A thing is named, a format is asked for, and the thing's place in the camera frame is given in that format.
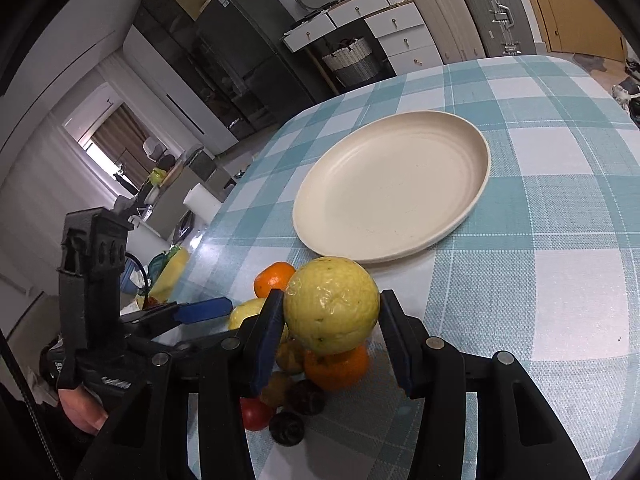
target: orange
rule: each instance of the orange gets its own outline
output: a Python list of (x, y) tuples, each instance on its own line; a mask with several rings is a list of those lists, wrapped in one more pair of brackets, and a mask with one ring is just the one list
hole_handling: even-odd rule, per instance
[(275, 262), (255, 277), (254, 291), (256, 298), (266, 298), (272, 288), (284, 290), (295, 274), (296, 269), (287, 262)]
[(332, 392), (357, 383), (369, 368), (369, 355), (364, 345), (342, 354), (319, 356), (305, 353), (305, 374), (323, 390)]

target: red tomato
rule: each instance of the red tomato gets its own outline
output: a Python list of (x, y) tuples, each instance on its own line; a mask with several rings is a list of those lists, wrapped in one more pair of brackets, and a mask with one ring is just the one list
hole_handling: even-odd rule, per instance
[(270, 408), (258, 399), (240, 399), (242, 409), (242, 424), (248, 431), (260, 431), (269, 425), (276, 410)]

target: wooden door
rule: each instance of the wooden door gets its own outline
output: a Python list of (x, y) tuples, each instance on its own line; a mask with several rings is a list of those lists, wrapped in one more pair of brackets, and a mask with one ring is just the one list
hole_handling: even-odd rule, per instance
[(624, 62), (622, 34), (593, 0), (531, 0), (547, 49)]

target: black refrigerator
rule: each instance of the black refrigerator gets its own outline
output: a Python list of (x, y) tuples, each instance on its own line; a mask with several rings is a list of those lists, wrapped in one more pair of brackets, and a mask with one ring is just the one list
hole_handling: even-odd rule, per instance
[(211, 0), (195, 22), (205, 60), (279, 124), (333, 96), (310, 57), (282, 43), (293, 23), (279, 0)]

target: blue and white tablecloth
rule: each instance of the blue and white tablecloth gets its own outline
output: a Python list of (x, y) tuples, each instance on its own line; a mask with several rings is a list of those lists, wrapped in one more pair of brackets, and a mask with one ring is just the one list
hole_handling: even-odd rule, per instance
[[(293, 200), (318, 158), (373, 120), (444, 110), (484, 134), (491, 178), (470, 217), (430, 250), (367, 266), (405, 312), (460, 351), (511, 351), (564, 424), (592, 478), (608, 479), (640, 438), (640, 132), (580, 67), (543, 56), (468, 61), (341, 95), (290, 120), (223, 205), (174, 294), (253, 296), (277, 260), (316, 257), (296, 237)], [(422, 405), (398, 389), (378, 329), (362, 383), (331, 395), (299, 446), (249, 433), (271, 479), (404, 479)], [(474, 478), (468, 396), (463, 478)], [(190, 460), (197, 464), (197, 423)]]

